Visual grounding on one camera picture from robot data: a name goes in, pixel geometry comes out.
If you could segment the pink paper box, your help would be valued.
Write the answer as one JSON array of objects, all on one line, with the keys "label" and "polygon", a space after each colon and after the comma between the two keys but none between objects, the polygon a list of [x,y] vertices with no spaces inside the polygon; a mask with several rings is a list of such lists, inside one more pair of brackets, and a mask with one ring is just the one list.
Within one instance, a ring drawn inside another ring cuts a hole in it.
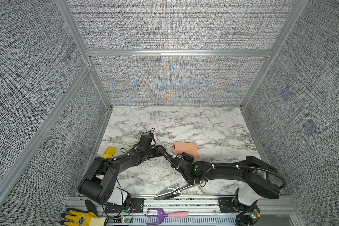
[{"label": "pink paper box", "polygon": [[200,161],[200,159],[197,156],[197,144],[178,141],[175,142],[173,147],[173,154],[177,155],[183,152],[193,156],[194,162]]}]

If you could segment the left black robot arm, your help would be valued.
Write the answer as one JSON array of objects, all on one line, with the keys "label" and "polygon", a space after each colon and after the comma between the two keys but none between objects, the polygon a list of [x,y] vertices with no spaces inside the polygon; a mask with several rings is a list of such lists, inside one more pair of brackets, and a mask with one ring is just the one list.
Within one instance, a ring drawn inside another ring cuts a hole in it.
[{"label": "left black robot arm", "polygon": [[118,175],[138,166],[147,159],[164,156],[166,149],[156,145],[153,133],[144,134],[132,149],[113,158],[97,157],[93,160],[78,185],[79,194],[104,205],[115,192]]}]

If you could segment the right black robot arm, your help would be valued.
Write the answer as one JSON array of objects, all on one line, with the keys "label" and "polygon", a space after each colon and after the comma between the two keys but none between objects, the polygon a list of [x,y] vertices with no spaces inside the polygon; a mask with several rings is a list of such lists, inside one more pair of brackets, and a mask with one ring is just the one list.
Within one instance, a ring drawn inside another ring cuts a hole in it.
[{"label": "right black robot arm", "polygon": [[280,190],[287,186],[286,180],[275,167],[254,157],[247,156],[236,163],[192,162],[194,157],[183,153],[179,157],[166,158],[171,167],[178,171],[190,185],[198,185],[210,180],[234,180],[245,185],[238,188],[232,205],[235,211],[252,211],[252,205],[261,198],[278,199]]}]

